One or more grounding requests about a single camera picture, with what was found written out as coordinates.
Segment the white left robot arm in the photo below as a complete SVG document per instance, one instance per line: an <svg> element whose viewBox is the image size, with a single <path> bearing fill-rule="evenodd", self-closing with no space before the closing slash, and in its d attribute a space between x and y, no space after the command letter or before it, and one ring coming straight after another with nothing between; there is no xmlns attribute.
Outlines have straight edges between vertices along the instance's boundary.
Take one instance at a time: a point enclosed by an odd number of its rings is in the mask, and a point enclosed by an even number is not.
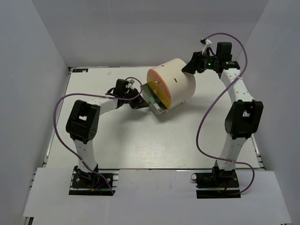
<svg viewBox="0 0 300 225"><path fill-rule="evenodd" d="M114 88L106 95L109 98L96 98L86 102L75 101L66 124L66 132L73 140L76 152L81 157L75 171L83 175L83 182L94 187L99 182L98 164L93 150L93 139L97 134L100 115L128 104L132 109L146 108L149 104L141 97L140 92L132 87L133 81L118 79Z"/></svg>

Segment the green white cosmetic tube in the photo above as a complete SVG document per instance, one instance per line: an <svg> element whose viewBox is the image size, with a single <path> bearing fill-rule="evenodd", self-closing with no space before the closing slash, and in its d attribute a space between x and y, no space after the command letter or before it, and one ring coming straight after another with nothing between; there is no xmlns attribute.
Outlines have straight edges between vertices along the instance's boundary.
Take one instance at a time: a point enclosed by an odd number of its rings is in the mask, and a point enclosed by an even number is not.
<svg viewBox="0 0 300 225"><path fill-rule="evenodd" d="M158 97L157 97L156 95L151 95L151 96L149 97L149 100L150 100L150 102L151 102L155 107L159 107L159 108L160 108L159 103L160 103L161 101L158 99Z"/></svg>

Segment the yellow organizer drawer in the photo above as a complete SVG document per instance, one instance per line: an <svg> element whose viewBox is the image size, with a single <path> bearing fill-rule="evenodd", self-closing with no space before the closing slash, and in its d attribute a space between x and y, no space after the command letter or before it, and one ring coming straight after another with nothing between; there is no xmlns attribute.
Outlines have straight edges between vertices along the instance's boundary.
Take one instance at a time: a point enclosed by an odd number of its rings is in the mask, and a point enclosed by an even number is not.
<svg viewBox="0 0 300 225"><path fill-rule="evenodd" d="M162 104L167 108L171 108L171 100L170 98L159 88L153 90L153 93L157 96L157 98L162 102Z"/></svg>

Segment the cream round drawer organizer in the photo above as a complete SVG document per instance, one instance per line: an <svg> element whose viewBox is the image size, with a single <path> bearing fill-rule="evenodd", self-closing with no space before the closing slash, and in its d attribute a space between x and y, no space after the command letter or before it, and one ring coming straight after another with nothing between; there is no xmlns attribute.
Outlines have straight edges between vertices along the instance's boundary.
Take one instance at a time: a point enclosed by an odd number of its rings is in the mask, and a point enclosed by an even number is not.
<svg viewBox="0 0 300 225"><path fill-rule="evenodd" d="M184 66L186 66L186 63L183 60L175 58L153 67L153 69L160 73L168 86L171 94L170 109L191 98L195 92L195 77L183 73L181 70Z"/></svg>

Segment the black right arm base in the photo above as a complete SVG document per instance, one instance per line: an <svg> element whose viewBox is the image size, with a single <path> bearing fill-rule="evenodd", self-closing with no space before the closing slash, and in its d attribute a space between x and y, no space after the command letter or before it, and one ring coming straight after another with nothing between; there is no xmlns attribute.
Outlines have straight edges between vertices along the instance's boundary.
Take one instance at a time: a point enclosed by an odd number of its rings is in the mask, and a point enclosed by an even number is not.
<svg viewBox="0 0 300 225"><path fill-rule="evenodd" d="M214 166L210 172L195 172L191 180L196 184L198 199L240 198L240 186L235 170L226 171Z"/></svg>

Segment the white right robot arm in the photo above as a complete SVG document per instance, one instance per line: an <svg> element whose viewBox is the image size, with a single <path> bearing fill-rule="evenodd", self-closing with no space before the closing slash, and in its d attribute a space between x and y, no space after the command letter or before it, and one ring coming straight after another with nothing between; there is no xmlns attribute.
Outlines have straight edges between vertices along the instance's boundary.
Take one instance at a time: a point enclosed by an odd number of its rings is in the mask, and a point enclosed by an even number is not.
<svg viewBox="0 0 300 225"><path fill-rule="evenodd" d="M232 60L232 43L218 42L213 53L211 42L202 40L203 49L194 52L190 62L182 69L185 74L203 73L205 70L215 71L223 82L232 106L225 118L227 133L221 155L215 166L219 171L212 174L212 183L217 187L224 186L229 177L225 171L233 171L242 146L258 130L263 112L263 103L256 101L247 90L238 62Z"/></svg>

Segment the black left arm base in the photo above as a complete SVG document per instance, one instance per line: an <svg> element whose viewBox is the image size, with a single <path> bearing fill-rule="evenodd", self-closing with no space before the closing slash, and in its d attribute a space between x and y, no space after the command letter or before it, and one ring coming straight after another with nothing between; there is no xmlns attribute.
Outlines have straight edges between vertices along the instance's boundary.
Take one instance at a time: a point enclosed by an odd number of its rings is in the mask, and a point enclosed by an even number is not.
<svg viewBox="0 0 300 225"><path fill-rule="evenodd" d="M100 170L99 172L105 177L115 193L118 185L119 170ZM68 194L82 196L113 196L107 183L102 178L93 175L92 179L93 180L84 178L73 170Z"/></svg>

